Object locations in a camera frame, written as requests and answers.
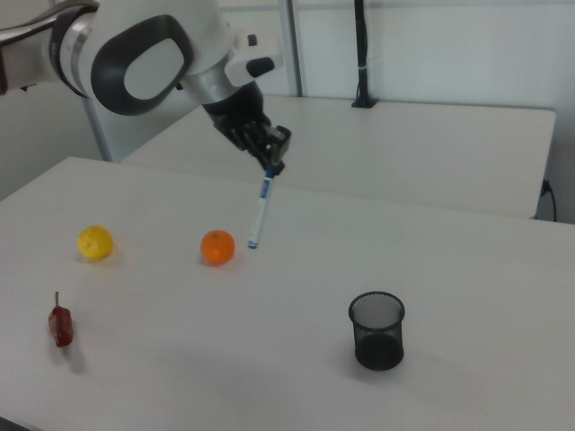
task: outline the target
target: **cup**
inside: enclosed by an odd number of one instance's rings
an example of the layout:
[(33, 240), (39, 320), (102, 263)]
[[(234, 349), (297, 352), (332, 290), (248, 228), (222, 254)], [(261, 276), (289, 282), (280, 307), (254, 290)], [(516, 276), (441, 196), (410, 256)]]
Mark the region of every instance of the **cup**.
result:
[(360, 364), (383, 371), (402, 362), (404, 316), (402, 301), (387, 292), (367, 292), (351, 302), (349, 318)]

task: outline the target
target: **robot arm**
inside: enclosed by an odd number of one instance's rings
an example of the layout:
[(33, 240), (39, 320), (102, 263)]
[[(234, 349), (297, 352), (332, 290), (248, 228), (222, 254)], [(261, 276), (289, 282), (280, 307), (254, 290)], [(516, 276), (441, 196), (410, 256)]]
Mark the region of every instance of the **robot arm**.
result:
[(181, 86), (276, 174), (291, 134), (271, 125), (253, 80), (281, 64), (275, 33), (232, 30), (214, 0), (69, 0), (0, 31), (0, 94), (61, 80), (108, 110), (138, 115)]

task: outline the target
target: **marker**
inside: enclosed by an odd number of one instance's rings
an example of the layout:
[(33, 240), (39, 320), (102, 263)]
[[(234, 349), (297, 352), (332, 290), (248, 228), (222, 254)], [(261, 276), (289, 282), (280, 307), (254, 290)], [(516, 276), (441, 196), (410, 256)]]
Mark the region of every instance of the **marker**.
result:
[(270, 202), (273, 177), (273, 171), (268, 169), (266, 171), (266, 178), (263, 179), (263, 184), (261, 184), (258, 212), (255, 215), (255, 222), (253, 223), (252, 231), (250, 232), (250, 240), (248, 242), (248, 248), (250, 249), (257, 249), (260, 242), (261, 229), (263, 229), (263, 220), (265, 219), (268, 203)]

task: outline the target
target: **red chili pepper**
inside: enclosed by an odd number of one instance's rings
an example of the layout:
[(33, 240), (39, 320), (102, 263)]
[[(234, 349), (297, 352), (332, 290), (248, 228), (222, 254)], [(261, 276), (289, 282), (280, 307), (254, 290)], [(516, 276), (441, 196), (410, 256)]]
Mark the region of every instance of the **red chili pepper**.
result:
[(48, 316), (48, 326), (50, 327), (50, 334), (56, 341), (56, 347), (67, 346), (72, 342), (74, 337), (72, 315), (67, 308), (58, 305), (58, 292), (56, 292), (56, 307)]

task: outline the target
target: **cable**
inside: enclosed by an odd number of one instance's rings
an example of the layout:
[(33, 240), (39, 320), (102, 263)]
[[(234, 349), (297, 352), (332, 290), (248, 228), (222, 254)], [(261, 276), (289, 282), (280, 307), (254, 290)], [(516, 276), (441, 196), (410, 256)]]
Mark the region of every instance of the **cable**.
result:
[(551, 193), (551, 200), (553, 201), (553, 221), (557, 221), (557, 205), (555, 205), (555, 194), (553, 193), (553, 189), (550, 185), (547, 185), (549, 189), (549, 193)]
[(540, 198), (545, 196), (549, 192), (551, 194), (551, 201), (553, 202), (553, 221), (557, 222), (557, 204), (555, 202), (555, 194), (553, 193), (553, 189), (551, 188), (551, 184), (549, 180), (543, 180), (543, 184), (541, 186), (541, 194), (539, 195)]

